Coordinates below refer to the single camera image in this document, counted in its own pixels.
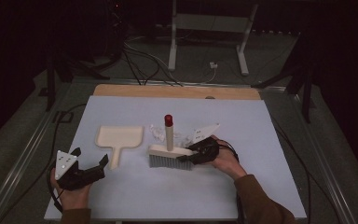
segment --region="person's right hand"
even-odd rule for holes
[[[228,147],[225,141],[220,140],[214,135],[211,137],[216,140],[219,145]],[[208,164],[211,164],[223,173],[229,175],[233,180],[247,175],[246,171],[243,169],[237,159],[235,159],[234,154],[226,147],[220,147],[219,155],[217,155],[214,161],[208,162]]]

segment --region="table leg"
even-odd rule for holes
[[[237,45],[237,54],[238,54],[238,61],[240,63],[241,68],[241,74],[243,76],[249,75],[248,65],[246,64],[245,55],[243,54],[243,51],[245,50],[246,42],[248,41],[249,34],[252,31],[252,24],[255,18],[255,13],[257,12],[258,5],[252,6],[251,15],[249,16],[248,23],[246,25],[245,32],[243,33],[243,40],[241,45]]]
[[[172,35],[170,59],[168,60],[168,70],[173,72],[176,66],[176,0],[172,0]]]

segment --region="brush handle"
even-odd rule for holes
[[[165,121],[165,139],[167,140],[167,150],[173,150],[173,121],[171,115],[164,117]]]
[[[167,139],[167,150],[172,151],[173,150],[173,126],[171,127],[165,127],[165,134]]]

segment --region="red cap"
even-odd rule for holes
[[[172,121],[172,116],[171,115],[166,115],[164,117],[165,120],[165,127],[172,127],[173,126],[173,121]]]

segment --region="brown sleeve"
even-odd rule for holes
[[[249,224],[296,223],[289,210],[267,196],[254,175],[243,176],[234,184]]]
[[[91,209],[70,209],[62,212],[61,224],[89,224]]]

